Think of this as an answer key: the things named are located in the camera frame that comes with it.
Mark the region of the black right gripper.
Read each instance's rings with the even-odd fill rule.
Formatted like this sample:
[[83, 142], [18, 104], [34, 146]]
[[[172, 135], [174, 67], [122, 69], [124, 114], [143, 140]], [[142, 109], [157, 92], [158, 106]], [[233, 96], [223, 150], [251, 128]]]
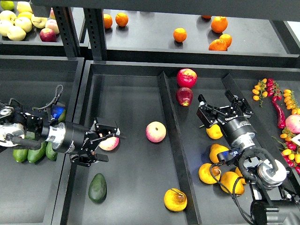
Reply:
[[231, 147], [253, 146], [256, 130], [248, 120], [254, 114], [252, 108], [245, 98], [239, 98], [230, 90], [225, 91], [225, 96], [231, 103], [229, 112], [209, 105], [204, 96], [200, 94], [197, 116], [206, 128], [219, 123], [221, 131]]

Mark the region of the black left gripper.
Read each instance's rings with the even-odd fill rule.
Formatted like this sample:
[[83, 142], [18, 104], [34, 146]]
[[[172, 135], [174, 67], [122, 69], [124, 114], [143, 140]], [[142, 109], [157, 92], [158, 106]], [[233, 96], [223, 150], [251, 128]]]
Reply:
[[126, 138], [115, 121], [99, 117], [94, 118], [90, 129], [71, 122], [65, 122], [65, 128], [63, 153], [70, 154], [72, 164], [85, 167], [90, 167], [93, 163], [109, 161], [107, 155], [91, 152], [91, 146], [98, 146], [101, 141], [113, 136], [120, 140]]

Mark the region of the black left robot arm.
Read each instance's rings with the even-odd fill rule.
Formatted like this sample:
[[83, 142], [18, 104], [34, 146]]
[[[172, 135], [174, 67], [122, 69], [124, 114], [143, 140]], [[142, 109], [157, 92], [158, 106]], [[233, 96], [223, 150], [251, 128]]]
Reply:
[[59, 122], [51, 114], [63, 92], [59, 84], [54, 98], [45, 106], [25, 107], [15, 99], [0, 104], [0, 145], [3, 149], [38, 150], [43, 142], [52, 144], [54, 152], [68, 154], [72, 164], [85, 167], [98, 161], [108, 162], [108, 156], [95, 153], [108, 138], [121, 138], [116, 124], [101, 124], [95, 118], [90, 128], [68, 121]]

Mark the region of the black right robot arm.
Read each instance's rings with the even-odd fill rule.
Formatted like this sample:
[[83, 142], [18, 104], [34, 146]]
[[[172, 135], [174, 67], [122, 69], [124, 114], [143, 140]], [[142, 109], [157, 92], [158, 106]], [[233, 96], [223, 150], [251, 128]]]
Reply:
[[[250, 225], [298, 225], [300, 223], [300, 192], [286, 187], [292, 177], [291, 169], [276, 160], [266, 149], [256, 146], [256, 131], [249, 122], [252, 109], [244, 98], [225, 91], [231, 105], [214, 107], [203, 95], [198, 96], [197, 116], [206, 128], [219, 125], [230, 149], [217, 154], [218, 162], [208, 167], [208, 174], [232, 197], [244, 220]], [[236, 165], [241, 176], [232, 187], [222, 183], [221, 165]], [[252, 203], [250, 214], [240, 206], [235, 191], [241, 179], [249, 183]]]

